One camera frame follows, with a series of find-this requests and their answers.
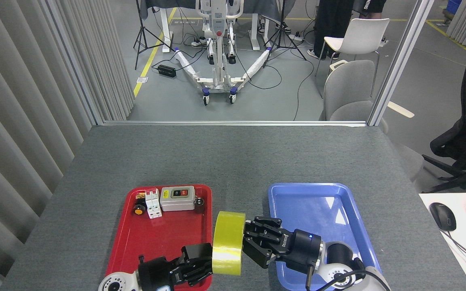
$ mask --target white patient lift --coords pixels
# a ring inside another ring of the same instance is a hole
[[[207,39],[208,57],[213,64],[213,78],[202,78],[194,70],[181,51],[176,48],[176,59],[181,63],[186,73],[195,81],[197,87],[202,90],[204,105],[210,101],[210,93],[229,92],[229,103],[233,104],[237,98],[237,92],[244,87],[250,78],[260,70],[269,56],[270,48],[251,65],[242,77],[233,78],[228,73],[228,63],[236,63],[236,55],[233,46],[235,35],[233,24],[244,12],[244,0],[196,0],[195,9],[202,16],[202,30]],[[223,48],[223,38],[227,36],[229,52],[226,55]]]

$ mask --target gray tabletop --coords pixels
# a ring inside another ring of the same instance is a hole
[[[376,127],[95,127],[15,261],[2,291],[96,290],[125,195],[138,186],[206,184],[219,210],[269,215],[277,182],[337,182],[355,197],[394,291],[466,290],[466,276]],[[211,291],[283,290],[272,266]]]

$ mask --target tape roll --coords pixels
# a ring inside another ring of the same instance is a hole
[[[218,213],[213,234],[213,273],[240,276],[245,222],[245,213]]]

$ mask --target light stand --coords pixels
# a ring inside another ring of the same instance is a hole
[[[305,56],[303,55],[303,53],[301,53],[301,51],[299,50],[298,46],[294,43],[294,41],[292,40],[292,38],[289,37],[289,34],[285,31],[284,27],[283,27],[283,18],[284,18],[284,11],[285,11],[285,2],[287,2],[287,0],[283,0],[283,4],[282,4],[282,13],[280,15],[280,27],[274,32],[274,34],[267,40],[267,42],[264,44],[266,47],[267,47],[267,44],[272,41],[272,46],[271,46],[271,50],[269,52],[269,56],[267,57],[266,61],[264,62],[264,68],[267,64],[267,61],[269,60],[270,56],[271,56],[271,53],[273,50],[275,49],[279,49],[279,48],[285,48],[285,49],[296,49],[298,50],[299,54],[303,57],[304,60],[307,60],[305,58]],[[282,35],[285,35],[289,40],[290,42],[292,43],[292,46],[282,46],[281,43],[282,43]]]
[[[139,57],[139,54],[148,50],[148,49],[151,49],[151,48],[155,48],[156,46],[168,46],[170,48],[171,51],[175,52],[175,50],[172,48],[172,40],[170,41],[170,46],[167,45],[164,41],[162,41],[159,37],[157,37],[155,34],[153,34],[151,31],[149,31],[148,29],[146,29],[146,27],[143,25],[143,20],[141,19],[141,12],[140,12],[140,8],[139,8],[139,0],[136,0],[136,7],[138,8],[138,17],[139,17],[139,23],[140,23],[140,29],[139,29],[139,33],[138,33],[138,36],[136,37],[136,41],[134,42],[134,45],[133,45],[133,48],[136,47],[136,44],[138,44],[138,50],[137,50],[137,53],[136,53],[136,64],[134,65],[134,69],[136,70],[138,68],[138,57]],[[154,36],[155,38],[157,38],[157,40],[159,40],[161,43],[160,44],[156,44],[154,46],[147,46],[146,44],[146,37],[145,37],[145,31],[150,33],[152,36]]]

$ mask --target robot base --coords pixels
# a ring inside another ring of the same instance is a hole
[[[98,291],[139,291],[136,273],[111,273],[102,280]]]

